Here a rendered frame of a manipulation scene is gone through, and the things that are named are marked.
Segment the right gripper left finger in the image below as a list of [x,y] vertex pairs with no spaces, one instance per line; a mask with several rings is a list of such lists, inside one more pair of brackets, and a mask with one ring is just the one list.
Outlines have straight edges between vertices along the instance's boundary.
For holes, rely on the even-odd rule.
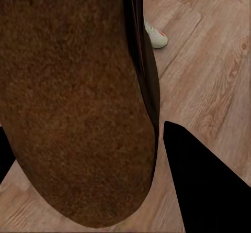
[[15,160],[16,158],[9,145],[7,136],[0,126],[0,184]]

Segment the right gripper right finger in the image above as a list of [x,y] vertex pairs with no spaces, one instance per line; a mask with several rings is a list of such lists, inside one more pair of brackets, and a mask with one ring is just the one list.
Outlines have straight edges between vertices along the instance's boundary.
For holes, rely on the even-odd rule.
[[186,233],[251,233],[251,188],[185,127],[163,140]]

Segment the sandal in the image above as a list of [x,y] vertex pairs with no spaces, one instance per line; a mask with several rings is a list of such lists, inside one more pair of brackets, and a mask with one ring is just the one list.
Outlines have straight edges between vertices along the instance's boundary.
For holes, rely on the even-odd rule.
[[0,0],[0,126],[63,216],[106,228],[140,208],[160,104],[143,0]]

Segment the gym shoe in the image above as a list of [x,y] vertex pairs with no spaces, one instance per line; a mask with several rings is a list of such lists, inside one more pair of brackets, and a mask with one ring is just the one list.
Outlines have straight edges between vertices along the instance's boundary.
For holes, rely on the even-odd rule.
[[162,32],[154,29],[151,25],[144,20],[145,30],[151,38],[152,48],[162,48],[165,47],[168,43],[168,38]]

